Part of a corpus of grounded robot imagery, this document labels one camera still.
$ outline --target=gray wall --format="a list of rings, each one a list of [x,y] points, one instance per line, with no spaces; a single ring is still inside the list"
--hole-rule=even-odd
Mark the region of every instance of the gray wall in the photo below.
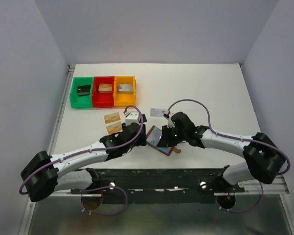
[[[294,0],[280,0],[243,64],[261,130],[291,158],[294,206]]]
[[[75,63],[242,63],[278,0],[35,0]]]
[[[20,172],[48,147],[66,73],[34,1],[0,0],[0,235],[18,232]]]

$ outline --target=metal frame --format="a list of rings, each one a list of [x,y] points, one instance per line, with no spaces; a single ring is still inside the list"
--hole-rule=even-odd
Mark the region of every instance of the metal frame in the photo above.
[[[57,113],[56,123],[54,125],[51,140],[48,147],[49,154],[52,154],[54,152],[56,140],[59,133],[59,126],[64,114],[64,107],[69,97],[67,93],[69,91],[70,84],[72,83],[74,70],[75,70],[75,65],[69,65],[67,81],[66,81],[65,88],[62,94],[61,103]],[[241,182],[239,183],[239,186],[245,187],[245,192],[234,193],[236,195],[255,195],[255,194],[261,193],[259,183],[256,180]],[[273,181],[271,185],[263,185],[263,186],[264,186],[265,194],[280,194],[282,205],[286,213],[286,218],[288,220],[288,223],[291,229],[291,233],[294,235],[294,210],[291,204],[289,190],[287,188],[284,177],[279,176]],[[215,196],[218,196],[218,195],[225,195],[225,194],[215,193]],[[64,191],[54,192],[53,194],[50,195],[50,197],[101,197],[101,195],[100,194],[75,195],[75,194],[71,194],[70,190],[64,190]],[[36,203],[31,202],[31,200],[28,198],[18,235],[28,234],[31,220],[34,214],[35,206],[36,206]]]

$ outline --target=tabletop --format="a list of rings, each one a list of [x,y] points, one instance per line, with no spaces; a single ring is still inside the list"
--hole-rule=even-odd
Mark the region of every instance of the tabletop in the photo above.
[[[93,64],[76,65],[74,77],[133,75],[136,77],[136,106],[147,117],[146,131],[161,129],[167,120],[151,117],[151,108],[167,109],[180,99],[204,103],[217,131],[254,135],[260,131],[245,81],[238,64]],[[107,135],[104,115],[119,112],[125,121],[124,108],[73,109],[67,99],[56,139],[54,153],[65,153],[88,146]],[[208,125],[207,114],[198,104],[181,102],[174,113],[183,111],[196,125]],[[93,168],[221,168],[241,163],[242,158],[216,149],[177,146],[180,154],[166,156],[150,146],[135,147],[123,157]]]

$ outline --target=orange bin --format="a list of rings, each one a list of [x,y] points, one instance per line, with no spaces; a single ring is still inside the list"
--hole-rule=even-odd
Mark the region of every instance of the orange bin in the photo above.
[[[132,94],[121,94],[118,92],[120,84],[132,84]],[[113,89],[114,107],[126,107],[136,104],[136,80],[135,76],[115,76]]]

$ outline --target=purple cable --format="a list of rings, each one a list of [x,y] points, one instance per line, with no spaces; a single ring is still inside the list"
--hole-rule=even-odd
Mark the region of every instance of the purple cable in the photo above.
[[[127,106],[127,107],[125,108],[124,113],[127,111],[128,108],[134,108],[134,109],[136,109],[136,111],[139,113],[140,117],[141,117],[141,118],[143,117],[141,111],[140,111],[136,106],[134,106],[134,105],[129,105],[129,106]],[[137,134],[136,134],[136,135],[133,137],[133,139],[131,139],[130,141],[128,141],[128,142],[126,142],[126,143],[124,143],[124,144],[121,144],[121,145],[115,146],[115,147],[93,148],[92,151],[102,151],[102,150],[109,150],[109,149],[122,148],[122,147],[124,147],[124,146],[126,146],[126,145],[132,143],[132,142],[135,141],[135,139],[140,135],[140,133],[141,133],[141,131],[142,131],[142,129],[143,129],[143,125],[144,125],[144,123],[141,122],[141,126],[140,126],[140,128],[139,128]],[[82,150],[82,151],[79,151],[79,152],[76,152],[76,153],[72,153],[72,154],[70,154],[70,155],[64,157],[63,160],[66,160],[66,159],[68,159],[68,158],[74,157],[74,156],[79,155],[79,154],[82,154],[82,153],[87,153],[87,152],[89,152],[89,149],[87,149],[87,150]],[[35,174],[37,174],[37,173],[40,172],[41,170],[45,169],[46,167],[48,167],[48,166],[50,166],[50,165],[53,165],[53,164],[55,164],[55,163],[58,163],[58,162],[60,162],[60,161],[61,161],[61,159],[57,159],[57,160],[55,160],[55,161],[53,161],[53,162],[47,163],[46,165],[43,165],[42,167],[38,168],[38,169],[35,170],[33,173],[31,173],[31,174],[30,174],[30,175],[29,175],[29,176],[23,181],[23,183],[21,184],[20,189],[19,189],[19,193],[20,193],[21,195],[28,194],[28,192],[23,192],[23,188],[24,188],[24,186],[26,185],[26,183],[27,183],[27,182],[28,182],[28,181],[29,181],[29,180],[30,180]]]
[[[107,215],[107,216],[110,216],[110,215],[117,215],[117,214],[120,214],[120,213],[122,213],[123,211],[125,211],[126,208],[127,208],[127,202],[128,202],[127,194],[126,194],[126,192],[125,192],[122,188],[120,188],[120,187],[118,187],[118,186],[105,186],[105,187],[94,188],[94,189],[86,189],[86,190],[83,190],[83,189],[82,189],[82,190],[80,190],[80,191],[83,191],[83,192],[91,192],[91,191],[97,191],[97,190],[106,189],[106,188],[116,188],[116,189],[122,191],[122,193],[123,193],[124,196],[125,196],[125,204],[124,204],[124,207],[123,207],[121,210],[119,210],[118,212],[114,212],[114,213],[101,213],[101,212],[89,211],[89,210],[85,209],[85,207],[84,207],[84,201],[82,201],[82,206],[83,206],[83,208],[84,208],[83,210],[86,211],[86,212],[88,212],[88,213],[91,213],[91,214]]]
[[[256,209],[257,207],[260,206],[261,202],[263,201],[264,199],[264,188],[263,188],[263,185],[260,183],[260,188],[261,188],[261,197],[259,199],[259,202],[253,206],[252,208],[249,208],[247,210],[244,210],[244,211],[234,211],[234,210],[228,210],[228,209],[225,209],[223,207],[220,206],[219,202],[218,202],[218,197],[216,197],[216,200],[215,200],[215,203],[217,204],[217,206],[219,207],[220,210],[223,210],[225,212],[230,212],[230,213],[246,213],[246,212],[250,212],[252,211],[253,209]]]
[[[263,143],[261,141],[257,141],[257,140],[253,140],[253,139],[241,139],[241,138],[238,138],[238,137],[234,137],[234,136],[229,136],[229,135],[225,135],[225,134],[221,134],[221,133],[217,133],[211,126],[211,119],[210,119],[210,113],[209,113],[209,110],[208,108],[201,102],[197,101],[197,100],[194,100],[194,99],[181,99],[181,100],[178,100],[177,102],[174,102],[169,108],[168,110],[170,110],[175,104],[179,103],[179,102],[182,102],[182,101],[191,101],[191,102],[195,102],[197,104],[200,104],[207,112],[207,115],[208,115],[208,125],[209,125],[209,128],[211,130],[212,133],[214,133],[215,135],[218,135],[218,136],[221,136],[221,137],[225,137],[225,138],[229,138],[229,139],[232,139],[232,140],[237,140],[237,141],[247,141],[247,142],[253,142],[253,143],[257,143],[257,144],[261,144],[263,146],[266,146],[266,147],[269,147],[275,151],[277,151],[280,155],[282,155],[282,157],[286,160],[287,162],[287,167],[284,171],[281,171],[278,173],[278,175],[283,175],[285,174],[286,172],[288,172],[290,170],[290,167],[291,167],[291,162],[290,162],[290,159],[289,157],[280,149],[278,149],[277,147],[274,147],[270,144],[267,144],[267,143]]]

